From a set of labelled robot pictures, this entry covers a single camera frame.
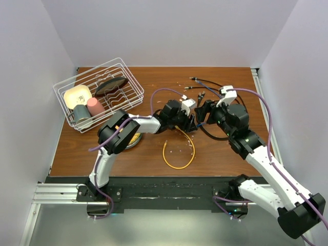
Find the black network switch box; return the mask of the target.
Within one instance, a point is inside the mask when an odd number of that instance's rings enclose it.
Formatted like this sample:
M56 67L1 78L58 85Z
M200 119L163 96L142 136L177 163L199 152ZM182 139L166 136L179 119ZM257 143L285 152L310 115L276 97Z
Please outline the black network switch box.
M202 116L202 108L201 107L195 108L194 111L197 114L197 117L201 117Z

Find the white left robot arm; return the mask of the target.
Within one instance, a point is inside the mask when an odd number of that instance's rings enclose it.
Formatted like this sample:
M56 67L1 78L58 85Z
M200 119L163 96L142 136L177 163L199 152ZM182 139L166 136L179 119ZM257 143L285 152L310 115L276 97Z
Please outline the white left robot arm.
M133 136L137 133L160 134L167 129L178 129L185 133L197 130L195 115L192 110L196 101L169 100L162 109L152 112L149 116L133 115L124 110L116 111L98 130L98 146L89 151L97 151L94 168L89 175L92 185L88 195L95 201L106 196L109 173L119 153L124 151Z

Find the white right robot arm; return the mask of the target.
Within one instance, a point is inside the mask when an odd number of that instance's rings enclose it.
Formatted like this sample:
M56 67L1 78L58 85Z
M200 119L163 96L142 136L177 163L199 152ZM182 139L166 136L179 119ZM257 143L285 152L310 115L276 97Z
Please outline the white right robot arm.
M228 189L233 201L248 199L278 221L282 230L297 239L319 222L327 225L323 217L325 199L321 194L312 194L298 183L275 159L270 147L249 127L249 114L240 104L218 104L206 100L195 108L197 122L217 124L228 136L232 150L252 165L270 184L271 193L253 180L242 176Z

